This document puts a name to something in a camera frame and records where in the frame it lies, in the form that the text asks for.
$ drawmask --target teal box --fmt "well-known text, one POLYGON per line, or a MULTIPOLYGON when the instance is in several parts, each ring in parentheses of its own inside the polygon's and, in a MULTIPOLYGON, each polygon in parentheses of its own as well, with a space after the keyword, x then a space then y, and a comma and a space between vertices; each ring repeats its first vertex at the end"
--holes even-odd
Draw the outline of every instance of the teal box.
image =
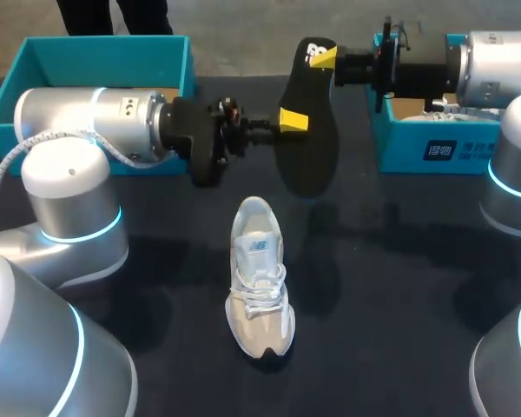
MULTIPOLYGON (((464 38, 465 35, 448 35, 450 44, 460 44, 464 38)), ((374 37, 375 48, 381 39, 381 34, 374 37)), ((374 112, 376 95, 370 86, 367 99, 380 172, 474 175, 485 172, 498 139, 499 122, 404 122, 394 117, 391 100, 384 101, 381 113, 374 112)))
MULTIPOLYGON (((13 115, 20 95, 36 87, 173 88, 192 96, 195 72, 186 36, 28 37, 0 89, 0 157, 17 145, 13 115)), ((22 157, 11 166, 20 175, 22 157)), ((186 164, 177 157, 152 169, 118 161, 114 175, 176 175, 186 164)))

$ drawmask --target black insole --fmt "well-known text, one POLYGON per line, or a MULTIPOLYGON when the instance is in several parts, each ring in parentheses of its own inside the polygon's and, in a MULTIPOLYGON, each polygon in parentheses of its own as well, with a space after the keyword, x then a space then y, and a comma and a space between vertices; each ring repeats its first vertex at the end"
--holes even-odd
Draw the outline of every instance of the black insole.
POLYGON ((316 198, 333 179, 339 153, 339 135, 330 104, 333 70, 310 67, 310 57, 336 43, 324 37, 303 39, 280 106, 308 116, 307 133, 282 133, 274 145, 282 181, 294 194, 316 198), (293 136, 302 136, 296 140, 293 136))

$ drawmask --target shoe logo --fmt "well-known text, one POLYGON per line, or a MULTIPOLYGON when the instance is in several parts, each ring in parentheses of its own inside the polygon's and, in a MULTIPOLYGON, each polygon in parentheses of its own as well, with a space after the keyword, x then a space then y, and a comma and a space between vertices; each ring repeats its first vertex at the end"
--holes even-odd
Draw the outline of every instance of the shoe logo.
POLYGON ((267 249, 267 241, 257 241, 251 243, 251 246, 249 246, 249 251, 253 252, 255 250, 265 250, 267 249))
POLYGON ((307 46, 307 54, 305 56, 305 62, 310 63, 314 56, 324 54, 328 50, 324 46, 319 46, 315 43, 310 43, 307 46))

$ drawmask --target black table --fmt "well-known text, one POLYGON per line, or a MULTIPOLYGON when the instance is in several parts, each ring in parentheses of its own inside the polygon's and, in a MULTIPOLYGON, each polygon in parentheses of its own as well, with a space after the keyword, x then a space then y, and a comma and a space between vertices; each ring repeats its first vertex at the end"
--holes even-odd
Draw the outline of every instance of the black table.
MULTIPOLYGON (((285 78, 200 82, 205 97, 255 112, 276 103, 285 78)), ((340 165, 315 204, 286 192, 263 147, 218 189, 186 176, 115 179, 128 261, 107 292, 73 302, 135 358, 137 417, 474 415, 469 361, 521 302, 521 241, 486 229, 477 177, 378 175, 363 89, 337 90, 333 103, 340 165), (229 232, 249 195, 282 226, 297 316, 293 351, 272 372, 237 348, 223 308, 229 232)), ((32 220, 10 178, 0 229, 32 220)))

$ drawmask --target person's leg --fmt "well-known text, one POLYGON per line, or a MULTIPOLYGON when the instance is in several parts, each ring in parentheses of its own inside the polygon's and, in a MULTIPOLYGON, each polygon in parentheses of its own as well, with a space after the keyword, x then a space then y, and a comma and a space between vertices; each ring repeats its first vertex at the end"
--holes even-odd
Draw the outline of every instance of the person's leg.
POLYGON ((174 35, 167 0, 117 0, 131 35, 174 35))
POLYGON ((56 0, 70 36, 114 35, 109 0, 56 0))

